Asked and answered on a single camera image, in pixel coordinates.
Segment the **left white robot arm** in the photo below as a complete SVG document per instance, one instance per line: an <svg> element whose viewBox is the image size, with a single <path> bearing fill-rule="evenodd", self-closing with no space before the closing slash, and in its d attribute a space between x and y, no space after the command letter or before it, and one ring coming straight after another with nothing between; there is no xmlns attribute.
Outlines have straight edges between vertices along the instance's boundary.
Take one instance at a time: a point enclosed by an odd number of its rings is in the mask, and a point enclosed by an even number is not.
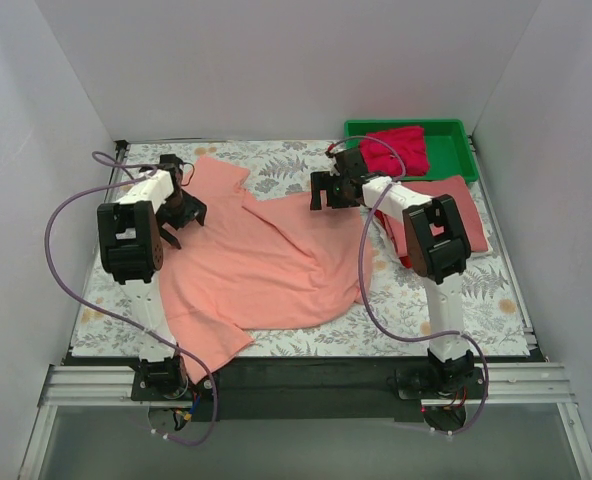
<svg viewBox="0 0 592 480"><path fill-rule="evenodd" d="M142 167L139 182L119 200L97 209L100 258L144 327L139 359L149 364L174 358L176 340L165 317L159 285L166 244L180 249L171 230L205 224L207 206L184 190L186 163L164 154L155 167Z"/></svg>

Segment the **folded red t shirt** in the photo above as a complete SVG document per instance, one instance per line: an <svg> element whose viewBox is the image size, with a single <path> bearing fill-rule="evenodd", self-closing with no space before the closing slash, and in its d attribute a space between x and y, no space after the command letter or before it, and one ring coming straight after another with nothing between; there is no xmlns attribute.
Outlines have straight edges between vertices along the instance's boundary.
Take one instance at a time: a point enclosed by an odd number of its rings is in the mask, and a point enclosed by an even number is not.
<svg viewBox="0 0 592 480"><path fill-rule="evenodd" d="M370 212L379 231L384 235L389 254L399 260L405 268L411 269L412 262L408 255L403 222L376 209L371 209Z"/></svg>

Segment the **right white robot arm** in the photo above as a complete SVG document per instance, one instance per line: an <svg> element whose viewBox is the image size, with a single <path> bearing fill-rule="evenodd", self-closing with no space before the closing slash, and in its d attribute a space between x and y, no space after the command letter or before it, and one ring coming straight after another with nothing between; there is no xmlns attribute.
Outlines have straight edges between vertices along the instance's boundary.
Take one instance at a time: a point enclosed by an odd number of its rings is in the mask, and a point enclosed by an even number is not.
<svg viewBox="0 0 592 480"><path fill-rule="evenodd" d="M455 199L417 193L397 179L370 172L357 147L337 153L328 148L325 155L333 161L333 167L311 174L310 209L368 209L358 255L359 288L368 317L391 339L426 342L428 358L436 366L428 373L430 389L440 397L455 395L465 384L460 366L471 367L474 354L480 351L464 327L461 289L471 245ZM412 269L423 281L427 299L431 333L423 337L403 337L388 331L369 304L364 253L368 229L377 212L404 227L407 254Z"/></svg>

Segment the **folded dusty pink t shirt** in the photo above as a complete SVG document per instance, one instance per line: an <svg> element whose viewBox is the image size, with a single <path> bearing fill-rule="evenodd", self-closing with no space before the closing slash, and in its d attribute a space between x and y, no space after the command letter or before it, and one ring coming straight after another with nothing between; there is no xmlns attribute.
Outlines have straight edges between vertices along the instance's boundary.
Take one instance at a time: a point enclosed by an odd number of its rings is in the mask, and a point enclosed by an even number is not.
<svg viewBox="0 0 592 480"><path fill-rule="evenodd" d="M477 207L461 176L453 176L439 181L405 182L404 186L417 193L432 197L444 194L453 197L469 239L472 256L483 256L492 253Z"/></svg>

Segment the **crimson crumpled t shirt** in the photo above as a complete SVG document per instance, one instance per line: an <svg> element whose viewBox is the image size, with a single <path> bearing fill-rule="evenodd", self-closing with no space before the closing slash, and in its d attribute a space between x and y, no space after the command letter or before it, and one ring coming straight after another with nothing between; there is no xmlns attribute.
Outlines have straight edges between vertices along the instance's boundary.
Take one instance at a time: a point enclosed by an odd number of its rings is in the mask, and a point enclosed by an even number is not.
<svg viewBox="0 0 592 480"><path fill-rule="evenodd" d="M405 175L425 176L430 170L424 129L407 126L369 133L372 140L363 139L359 149L370 172L382 172L390 177L401 176L398 160L405 166Z"/></svg>

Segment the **aluminium front rail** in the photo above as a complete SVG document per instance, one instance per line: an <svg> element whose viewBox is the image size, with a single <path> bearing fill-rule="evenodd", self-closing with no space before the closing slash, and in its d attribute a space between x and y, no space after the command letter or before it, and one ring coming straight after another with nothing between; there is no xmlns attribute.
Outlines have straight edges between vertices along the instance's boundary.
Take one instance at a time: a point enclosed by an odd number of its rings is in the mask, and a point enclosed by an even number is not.
<svg viewBox="0 0 592 480"><path fill-rule="evenodd" d="M564 422L573 458L580 476L592 479L592 452L577 412L578 403L564 366L560 363L492 363L486 403L553 404ZM56 409L60 406L188 407L191 401L160 398L133 399L138 387L136 373L127 366L52 366L39 398L39 413L34 429L39 440L31 440L21 466L21 479L36 479L42 467Z"/></svg>

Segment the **green plastic tray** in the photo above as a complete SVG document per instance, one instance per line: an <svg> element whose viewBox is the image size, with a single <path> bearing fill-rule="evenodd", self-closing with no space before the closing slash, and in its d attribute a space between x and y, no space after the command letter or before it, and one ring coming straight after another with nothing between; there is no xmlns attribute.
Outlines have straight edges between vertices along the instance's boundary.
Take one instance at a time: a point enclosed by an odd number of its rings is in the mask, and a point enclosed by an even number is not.
<svg viewBox="0 0 592 480"><path fill-rule="evenodd" d="M344 125L344 134L351 140L349 147L358 146L361 140L372 140L369 133L407 126L424 129L429 172L422 177L406 176L407 180L437 181L461 176L465 182L479 179L479 171L470 148L464 126L457 119L354 119Z"/></svg>

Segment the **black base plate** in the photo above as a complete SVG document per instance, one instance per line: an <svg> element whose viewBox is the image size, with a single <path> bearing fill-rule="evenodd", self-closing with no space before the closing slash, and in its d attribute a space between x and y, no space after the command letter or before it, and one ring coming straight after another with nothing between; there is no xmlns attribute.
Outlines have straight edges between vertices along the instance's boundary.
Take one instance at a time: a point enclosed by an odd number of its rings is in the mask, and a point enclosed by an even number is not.
<svg viewBox="0 0 592 480"><path fill-rule="evenodd" d="M459 384L439 386L438 375L421 357L238 358L201 380L181 379L176 368L143 367L134 358L67 357L66 367L85 375L116 374L122 398L179 407L196 421L421 417L424 400L464 416L468 400L479 401L483 369Z"/></svg>

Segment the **salmon pink t shirt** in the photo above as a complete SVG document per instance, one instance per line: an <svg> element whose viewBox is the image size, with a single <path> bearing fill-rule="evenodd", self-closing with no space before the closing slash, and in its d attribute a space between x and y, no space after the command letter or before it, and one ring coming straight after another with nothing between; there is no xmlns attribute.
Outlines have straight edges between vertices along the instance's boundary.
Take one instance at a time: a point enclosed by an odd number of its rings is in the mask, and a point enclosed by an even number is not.
<svg viewBox="0 0 592 480"><path fill-rule="evenodd" d="M258 200L250 172L208 156L188 190L207 206L169 247L160 292L169 328L186 350L192 381L251 345L253 330L315 327L362 300L358 255L363 220L356 208L310 210L308 193ZM365 244L365 286L373 272Z"/></svg>

